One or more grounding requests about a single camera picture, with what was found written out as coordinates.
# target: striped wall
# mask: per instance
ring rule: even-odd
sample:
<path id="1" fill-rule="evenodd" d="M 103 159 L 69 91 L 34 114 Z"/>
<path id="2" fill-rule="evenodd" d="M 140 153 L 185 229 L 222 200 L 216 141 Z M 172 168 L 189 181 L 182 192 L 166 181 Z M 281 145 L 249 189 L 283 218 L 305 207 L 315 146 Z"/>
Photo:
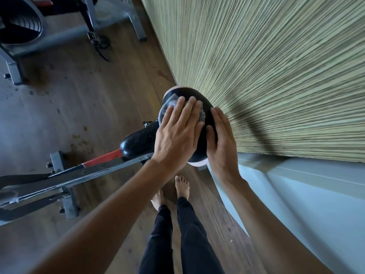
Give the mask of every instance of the striped wall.
<path id="1" fill-rule="evenodd" d="M 142 0 L 238 151 L 365 162 L 365 0 Z"/>

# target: foot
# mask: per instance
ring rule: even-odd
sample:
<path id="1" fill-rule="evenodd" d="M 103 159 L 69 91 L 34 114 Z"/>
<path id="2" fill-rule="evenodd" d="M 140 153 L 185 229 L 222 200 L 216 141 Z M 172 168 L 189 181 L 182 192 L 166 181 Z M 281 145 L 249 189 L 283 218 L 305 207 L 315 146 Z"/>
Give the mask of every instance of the foot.
<path id="1" fill-rule="evenodd" d="M 158 193 L 155 194 L 155 196 L 151 200 L 153 207 L 158 211 L 158 209 L 162 205 L 166 205 L 166 198 L 163 195 L 162 189 L 158 191 Z"/>
<path id="2" fill-rule="evenodd" d="M 189 193 L 190 193 L 189 182 L 184 176 L 181 175 L 175 176 L 175 187 L 178 198 L 185 197 L 186 199 L 189 199 Z"/>

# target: floor plank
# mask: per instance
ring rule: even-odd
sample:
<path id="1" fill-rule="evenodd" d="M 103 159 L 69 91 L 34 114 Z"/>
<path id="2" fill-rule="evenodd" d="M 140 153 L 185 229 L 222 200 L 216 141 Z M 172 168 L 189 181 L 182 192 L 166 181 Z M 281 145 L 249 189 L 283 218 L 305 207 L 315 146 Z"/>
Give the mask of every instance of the floor plank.
<path id="1" fill-rule="evenodd" d="M 80 21 L 78 15 L 67 22 Z M 22 60 L 29 85 L 0 85 L 0 176 L 46 173 L 49 154 L 66 153 L 70 166 L 118 148 L 128 134 L 153 120 L 164 92 L 174 80 L 147 19 L 148 41 L 140 43 L 129 22 L 103 31 L 112 49 L 103 61 L 88 40 L 74 40 Z M 0 71 L 6 72 L 5 64 Z M 17 221 L 0 226 L 0 272 L 26 271 L 44 250 L 132 177 L 133 165 L 78 185 L 75 193 L 81 216 L 67 221 L 52 204 Z M 209 240 L 226 273 L 261 273 L 248 236 L 223 206 L 207 170 L 186 166 L 190 200 L 208 232 Z M 171 190 L 173 183 L 166 190 Z M 175 272 L 181 271 L 180 231 L 176 206 L 173 216 Z M 149 205 L 138 218 L 108 274 L 136 273 L 157 212 Z"/>

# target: red stain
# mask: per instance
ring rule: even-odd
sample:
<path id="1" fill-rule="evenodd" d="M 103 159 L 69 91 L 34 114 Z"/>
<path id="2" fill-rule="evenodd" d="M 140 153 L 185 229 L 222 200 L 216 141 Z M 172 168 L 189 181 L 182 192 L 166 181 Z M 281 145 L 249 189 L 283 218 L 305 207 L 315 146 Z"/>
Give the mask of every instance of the red stain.
<path id="1" fill-rule="evenodd" d="M 162 73 L 161 70 L 157 71 L 158 76 L 165 78 L 167 81 L 171 82 L 171 80 L 169 79 L 169 77 L 167 77 L 164 73 Z"/>

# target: black leggings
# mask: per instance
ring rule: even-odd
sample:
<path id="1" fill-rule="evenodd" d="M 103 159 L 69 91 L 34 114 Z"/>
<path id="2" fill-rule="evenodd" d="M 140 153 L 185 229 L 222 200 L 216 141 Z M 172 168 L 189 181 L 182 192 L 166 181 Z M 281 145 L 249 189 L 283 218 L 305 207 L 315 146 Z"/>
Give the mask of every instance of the black leggings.
<path id="1" fill-rule="evenodd" d="M 185 197 L 177 200 L 181 230 L 181 263 L 184 274 L 224 274 L 221 263 L 208 242 L 207 232 Z M 154 230 L 148 241 L 139 274 L 173 274 L 172 221 L 166 205 L 158 209 Z"/>

